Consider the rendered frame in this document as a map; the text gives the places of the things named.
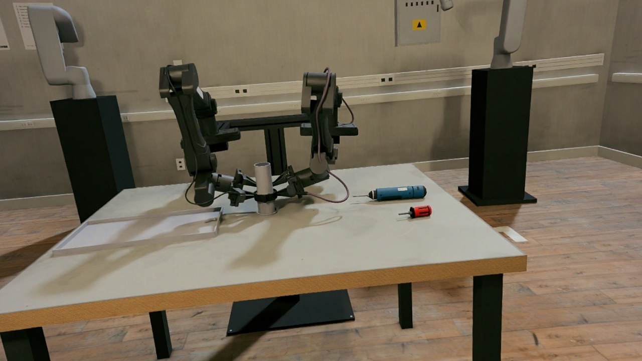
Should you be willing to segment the red screwdriver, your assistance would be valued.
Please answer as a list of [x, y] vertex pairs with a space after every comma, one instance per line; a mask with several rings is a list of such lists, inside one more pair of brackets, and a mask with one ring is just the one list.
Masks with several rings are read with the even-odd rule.
[[410, 207], [410, 211], [405, 213], [399, 213], [398, 215], [409, 214], [410, 217], [414, 219], [415, 217], [430, 216], [431, 213], [432, 213], [432, 210], [430, 206], [422, 206], [422, 207], [415, 207], [415, 208]]

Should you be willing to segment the white hollow tube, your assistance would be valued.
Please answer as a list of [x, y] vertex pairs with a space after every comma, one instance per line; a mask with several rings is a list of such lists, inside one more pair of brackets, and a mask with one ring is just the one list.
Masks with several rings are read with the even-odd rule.
[[273, 185], [271, 180], [271, 166], [268, 162], [256, 163], [255, 170], [255, 183], [257, 187], [257, 195], [272, 194]]

